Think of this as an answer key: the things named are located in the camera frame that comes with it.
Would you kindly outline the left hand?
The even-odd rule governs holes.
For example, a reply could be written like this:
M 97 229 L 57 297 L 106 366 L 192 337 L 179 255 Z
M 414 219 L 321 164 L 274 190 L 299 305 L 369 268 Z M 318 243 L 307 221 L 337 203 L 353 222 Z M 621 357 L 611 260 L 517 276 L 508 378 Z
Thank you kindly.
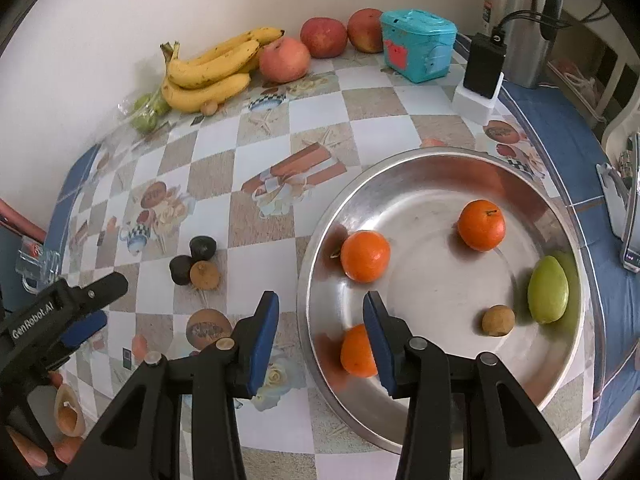
M 11 439 L 30 466 L 38 468 L 47 465 L 47 453 L 38 445 L 35 445 L 34 442 L 22 436 L 9 426 L 6 426 L 6 430 L 8 430 Z M 84 441 L 85 439 L 83 437 L 65 437 L 54 446 L 56 457 L 62 463 L 68 465 L 73 460 Z

